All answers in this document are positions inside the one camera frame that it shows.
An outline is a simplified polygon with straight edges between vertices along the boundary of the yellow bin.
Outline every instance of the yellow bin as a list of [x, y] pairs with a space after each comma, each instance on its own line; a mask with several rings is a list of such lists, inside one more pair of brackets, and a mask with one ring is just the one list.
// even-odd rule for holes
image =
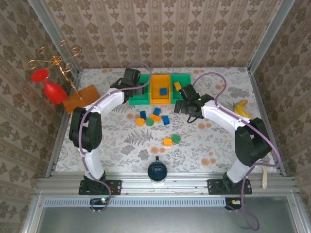
[[[160, 95], [160, 89], [166, 88], [167, 95]], [[154, 74], [150, 83], [150, 104], [171, 103], [171, 76], [169, 74]]]

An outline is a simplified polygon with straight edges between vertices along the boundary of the yellow banana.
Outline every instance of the yellow banana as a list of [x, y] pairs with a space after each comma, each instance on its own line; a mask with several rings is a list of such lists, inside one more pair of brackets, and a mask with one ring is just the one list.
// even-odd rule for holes
[[244, 111], [243, 106], [245, 106], [248, 103], [248, 100], [242, 100], [240, 103], [238, 103], [235, 108], [234, 112], [236, 114], [241, 115], [242, 117], [247, 117], [249, 119], [253, 119], [246, 111]]

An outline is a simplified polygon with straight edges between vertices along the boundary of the table surface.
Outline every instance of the table surface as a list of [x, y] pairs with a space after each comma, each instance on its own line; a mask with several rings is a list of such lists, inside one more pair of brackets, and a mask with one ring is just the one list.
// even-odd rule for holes
[[[148, 74], [139, 68], [142, 74]], [[230, 68], [153, 68], [153, 74], [189, 73], [194, 82], [201, 74], [218, 72], [227, 80], [227, 89], [219, 97], [219, 102], [233, 110], [235, 104], [248, 100], [245, 107], [253, 118], [260, 117], [253, 87], [245, 67]], [[81, 74], [80, 88], [95, 85], [102, 96], [109, 86], [123, 77], [124, 68], [85, 69]], [[200, 95], [216, 96], [223, 87], [223, 81], [216, 75], [202, 78], [195, 86]], [[167, 115], [170, 124], [164, 126], [160, 121], [152, 126], [136, 125], [140, 111], [146, 115], [153, 113], [155, 107], [161, 109], [161, 116]], [[169, 172], [220, 172], [227, 171], [236, 159], [234, 136], [208, 119], [198, 119], [187, 123], [188, 116], [174, 113], [174, 104], [167, 105], [129, 105], [116, 107], [102, 122], [103, 139], [100, 144], [101, 163], [111, 172], [146, 172], [156, 156], [166, 164]], [[70, 122], [58, 158], [56, 171], [84, 171], [81, 155], [69, 140]], [[173, 134], [181, 137], [179, 144], [163, 146], [163, 139]], [[271, 153], [265, 160], [274, 163]], [[262, 173], [257, 167], [253, 172]]]

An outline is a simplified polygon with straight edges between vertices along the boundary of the blue cube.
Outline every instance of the blue cube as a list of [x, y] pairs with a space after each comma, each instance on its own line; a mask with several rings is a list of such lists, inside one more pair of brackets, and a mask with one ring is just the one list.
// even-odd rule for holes
[[163, 116], [162, 117], [164, 125], [168, 125], [170, 123], [169, 117], [168, 116]]
[[160, 89], [160, 95], [161, 96], [166, 96], [167, 95], [167, 88], [161, 88]]
[[155, 110], [154, 110], [154, 115], [159, 116], [160, 113], [161, 113], [161, 109], [155, 108]]
[[146, 111], [141, 111], [141, 112], [140, 112], [140, 118], [143, 118], [144, 120], [147, 119], [147, 117], [146, 117]]

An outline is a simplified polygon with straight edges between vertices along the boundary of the patterned wallpaper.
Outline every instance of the patterned wallpaper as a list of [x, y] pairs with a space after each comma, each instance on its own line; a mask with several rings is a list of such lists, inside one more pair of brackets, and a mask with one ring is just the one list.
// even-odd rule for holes
[[[42, 83], [33, 83], [26, 64], [52, 45], [26, 0], [0, 1], [0, 232], [18, 232], [44, 177], [63, 114]], [[64, 84], [60, 72], [51, 81]]]
[[43, 0], [80, 68], [246, 67], [281, 0]]
[[311, 216], [311, 1], [296, 0], [255, 77], [288, 175]]

